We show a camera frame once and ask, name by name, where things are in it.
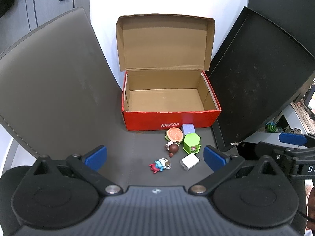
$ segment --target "orange hamburger toy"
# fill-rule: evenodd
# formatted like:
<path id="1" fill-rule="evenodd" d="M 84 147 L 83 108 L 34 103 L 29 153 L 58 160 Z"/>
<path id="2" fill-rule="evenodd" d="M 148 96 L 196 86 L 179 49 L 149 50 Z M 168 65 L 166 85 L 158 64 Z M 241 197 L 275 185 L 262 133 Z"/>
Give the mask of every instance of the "orange hamburger toy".
<path id="1" fill-rule="evenodd" d="M 174 143 L 181 143 L 183 141 L 184 135 L 181 129 L 179 128 L 170 128 L 166 132 L 165 139 L 167 141 L 172 141 Z"/>

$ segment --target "blue box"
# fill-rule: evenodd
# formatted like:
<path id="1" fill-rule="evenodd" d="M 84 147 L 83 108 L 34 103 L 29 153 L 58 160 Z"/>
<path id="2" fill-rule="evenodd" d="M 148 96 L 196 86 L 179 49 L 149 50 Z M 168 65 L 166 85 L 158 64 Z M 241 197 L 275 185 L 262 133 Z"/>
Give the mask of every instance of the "blue box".
<path id="1" fill-rule="evenodd" d="M 190 133 L 196 133 L 193 124 L 183 124 L 181 130 L 184 136 Z"/>

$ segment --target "triangular hole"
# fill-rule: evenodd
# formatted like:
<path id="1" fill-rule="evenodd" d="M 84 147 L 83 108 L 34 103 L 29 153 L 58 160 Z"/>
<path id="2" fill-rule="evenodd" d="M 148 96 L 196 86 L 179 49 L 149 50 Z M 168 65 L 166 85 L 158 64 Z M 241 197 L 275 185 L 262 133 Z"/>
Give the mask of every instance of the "triangular hole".
<path id="1" fill-rule="evenodd" d="M 264 164 L 264 167 L 261 171 L 262 174 L 268 174 L 268 175 L 276 175 L 275 170 L 273 169 L 273 167 L 271 166 L 271 164 L 269 162 L 266 162 Z"/>
<path id="2" fill-rule="evenodd" d="M 46 162 L 42 161 L 39 166 L 37 167 L 34 175 L 43 175 L 48 173 L 48 165 Z"/>

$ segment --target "red shoebox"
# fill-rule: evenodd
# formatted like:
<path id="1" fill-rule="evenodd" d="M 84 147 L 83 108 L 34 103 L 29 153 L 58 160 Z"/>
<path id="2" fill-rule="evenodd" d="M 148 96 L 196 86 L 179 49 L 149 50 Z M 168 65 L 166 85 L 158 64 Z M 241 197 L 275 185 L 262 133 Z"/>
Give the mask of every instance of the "red shoebox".
<path id="1" fill-rule="evenodd" d="M 210 67 L 214 33 L 212 18 L 119 17 L 116 37 L 120 70 L 126 70 L 122 116 L 127 130 L 214 123 L 221 107 L 204 73 Z"/>

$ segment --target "green container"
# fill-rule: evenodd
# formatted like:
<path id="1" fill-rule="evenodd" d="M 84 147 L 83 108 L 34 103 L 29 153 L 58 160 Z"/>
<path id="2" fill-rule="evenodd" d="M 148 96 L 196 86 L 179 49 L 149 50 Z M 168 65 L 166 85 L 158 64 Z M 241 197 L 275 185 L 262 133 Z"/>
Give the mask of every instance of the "green container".
<path id="1" fill-rule="evenodd" d="M 197 154 L 200 150 L 200 137 L 196 133 L 185 135 L 184 151 L 188 154 Z"/>

